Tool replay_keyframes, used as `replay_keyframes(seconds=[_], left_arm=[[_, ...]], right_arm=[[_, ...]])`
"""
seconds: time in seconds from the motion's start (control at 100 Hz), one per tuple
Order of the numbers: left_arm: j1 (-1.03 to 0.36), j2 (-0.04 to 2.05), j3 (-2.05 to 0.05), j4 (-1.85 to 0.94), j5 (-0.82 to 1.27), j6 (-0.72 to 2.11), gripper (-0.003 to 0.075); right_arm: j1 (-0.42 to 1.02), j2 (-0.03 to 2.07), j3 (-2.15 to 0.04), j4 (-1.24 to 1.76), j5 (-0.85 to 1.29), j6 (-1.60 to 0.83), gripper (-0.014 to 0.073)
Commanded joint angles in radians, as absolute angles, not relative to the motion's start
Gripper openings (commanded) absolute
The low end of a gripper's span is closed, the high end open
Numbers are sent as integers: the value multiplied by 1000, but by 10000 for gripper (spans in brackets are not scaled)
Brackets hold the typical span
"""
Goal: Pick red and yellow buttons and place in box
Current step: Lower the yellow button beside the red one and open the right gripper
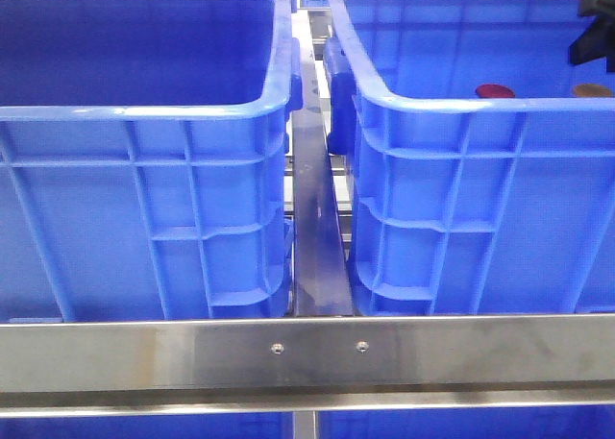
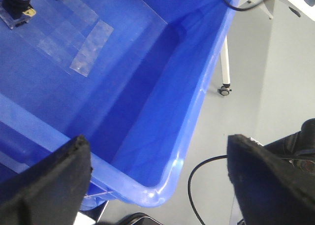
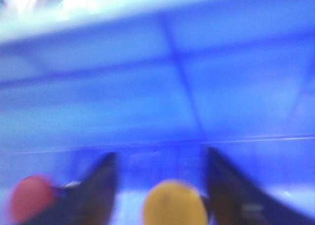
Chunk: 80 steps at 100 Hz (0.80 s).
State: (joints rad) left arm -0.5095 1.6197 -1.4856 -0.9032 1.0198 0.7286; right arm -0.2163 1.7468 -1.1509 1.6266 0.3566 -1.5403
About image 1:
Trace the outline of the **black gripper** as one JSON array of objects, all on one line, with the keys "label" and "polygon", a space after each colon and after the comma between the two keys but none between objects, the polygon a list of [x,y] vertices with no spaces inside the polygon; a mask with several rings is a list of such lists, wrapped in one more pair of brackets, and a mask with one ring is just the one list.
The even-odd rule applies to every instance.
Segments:
[{"label": "black gripper", "polygon": [[581,65],[606,60],[606,71],[614,71],[614,0],[578,0],[578,16],[593,17],[591,24],[569,46],[568,60]]}]

